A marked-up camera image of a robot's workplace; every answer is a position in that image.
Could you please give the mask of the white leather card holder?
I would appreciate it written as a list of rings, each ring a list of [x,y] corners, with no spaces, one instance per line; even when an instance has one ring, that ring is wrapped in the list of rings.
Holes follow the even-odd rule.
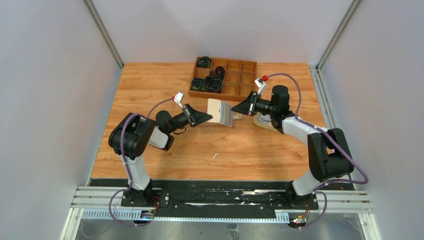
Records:
[[[240,113],[234,113],[232,106],[222,100],[209,98],[207,100],[207,114],[212,118],[207,123],[221,124],[227,127],[233,126],[233,120],[242,118]]]

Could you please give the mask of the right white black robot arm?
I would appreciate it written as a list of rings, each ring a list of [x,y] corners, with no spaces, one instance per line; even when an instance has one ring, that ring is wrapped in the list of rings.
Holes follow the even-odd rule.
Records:
[[[309,126],[296,117],[290,110],[290,95],[286,86],[274,86],[270,100],[251,91],[244,101],[231,110],[246,116],[268,115],[275,130],[306,144],[309,169],[291,181],[285,191],[286,202],[292,206],[299,205],[324,182],[343,177],[354,170],[354,165],[348,159],[350,152],[343,131],[339,128]]]

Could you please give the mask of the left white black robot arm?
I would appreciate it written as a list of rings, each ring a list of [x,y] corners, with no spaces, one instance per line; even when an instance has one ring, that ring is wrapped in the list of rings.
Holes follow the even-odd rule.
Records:
[[[177,130],[185,130],[187,126],[196,127],[212,118],[212,115],[198,111],[189,104],[183,105],[182,112],[175,116],[161,110],[155,119],[130,112],[108,139],[108,145],[120,156],[128,175],[128,187],[123,191],[126,200],[146,206],[154,198],[152,180],[144,162],[147,146],[168,151]]]

